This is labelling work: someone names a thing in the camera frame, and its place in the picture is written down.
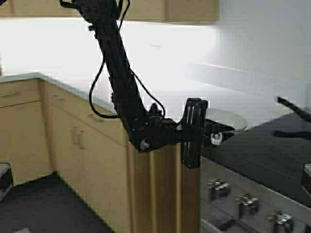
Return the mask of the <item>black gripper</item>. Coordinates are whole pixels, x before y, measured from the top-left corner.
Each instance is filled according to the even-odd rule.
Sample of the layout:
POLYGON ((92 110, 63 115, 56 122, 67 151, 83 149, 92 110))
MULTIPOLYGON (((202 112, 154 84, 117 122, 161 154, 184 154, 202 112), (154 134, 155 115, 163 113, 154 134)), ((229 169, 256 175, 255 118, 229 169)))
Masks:
POLYGON ((187 168, 199 168, 201 147, 219 147, 233 137, 235 129, 229 125, 205 119, 208 102, 201 98, 187 98, 181 122, 181 163, 187 168))

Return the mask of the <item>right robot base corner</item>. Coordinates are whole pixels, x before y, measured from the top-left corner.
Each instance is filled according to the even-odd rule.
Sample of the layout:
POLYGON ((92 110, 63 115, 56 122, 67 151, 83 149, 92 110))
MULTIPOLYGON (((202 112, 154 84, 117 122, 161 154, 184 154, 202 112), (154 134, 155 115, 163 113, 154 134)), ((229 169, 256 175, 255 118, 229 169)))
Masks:
POLYGON ((302 188, 310 196, 311 195, 311 164, 305 164, 302 175, 302 188))

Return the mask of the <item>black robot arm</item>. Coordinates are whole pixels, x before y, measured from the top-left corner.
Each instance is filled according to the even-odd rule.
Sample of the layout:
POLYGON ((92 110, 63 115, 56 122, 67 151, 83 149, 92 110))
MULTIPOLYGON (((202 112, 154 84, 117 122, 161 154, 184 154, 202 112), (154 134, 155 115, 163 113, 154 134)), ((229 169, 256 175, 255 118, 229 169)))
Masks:
POLYGON ((138 87, 142 84, 131 69, 120 34, 129 1, 73 0, 60 1, 64 8, 74 9, 89 23, 89 30, 99 43, 112 87, 112 103, 126 130, 129 142, 140 153, 167 145, 182 145, 181 163, 199 168, 204 147, 217 147, 234 135, 234 128, 206 118, 208 102, 188 98, 179 122, 165 116, 164 106, 157 100, 147 110, 138 87))

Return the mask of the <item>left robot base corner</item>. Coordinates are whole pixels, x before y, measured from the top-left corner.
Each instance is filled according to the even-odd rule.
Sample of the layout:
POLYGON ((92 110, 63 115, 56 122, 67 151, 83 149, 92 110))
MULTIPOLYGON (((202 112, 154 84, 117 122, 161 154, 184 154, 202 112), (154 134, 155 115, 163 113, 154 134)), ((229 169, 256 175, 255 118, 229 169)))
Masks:
POLYGON ((12 169, 9 163, 0 164, 0 200, 3 200, 8 192, 13 188, 14 181, 12 169))

